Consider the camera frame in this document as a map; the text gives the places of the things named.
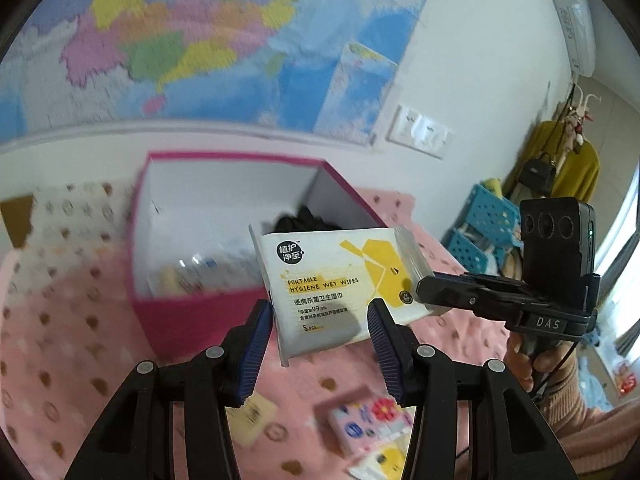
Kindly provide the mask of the pink sleeved right forearm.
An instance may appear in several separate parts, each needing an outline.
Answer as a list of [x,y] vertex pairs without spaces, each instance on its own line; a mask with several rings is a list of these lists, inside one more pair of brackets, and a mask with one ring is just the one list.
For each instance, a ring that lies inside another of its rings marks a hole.
[[588,408],[579,390],[576,356],[562,372],[564,377],[547,387],[541,414],[580,478],[613,479],[639,439],[639,400],[608,412]]

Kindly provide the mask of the person's right hand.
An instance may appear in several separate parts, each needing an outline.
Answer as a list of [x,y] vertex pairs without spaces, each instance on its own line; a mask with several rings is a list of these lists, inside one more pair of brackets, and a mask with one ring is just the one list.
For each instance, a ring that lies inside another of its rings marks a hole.
[[552,348],[533,361],[521,350],[523,336],[519,333],[510,333],[506,342],[506,354],[503,362],[511,371],[521,387],[531,393],[535,389],[535,372],[548,377],[547,387],[562,382],[573,369],[575,362],[574,350],[569,342],[562,342],[559,346]]

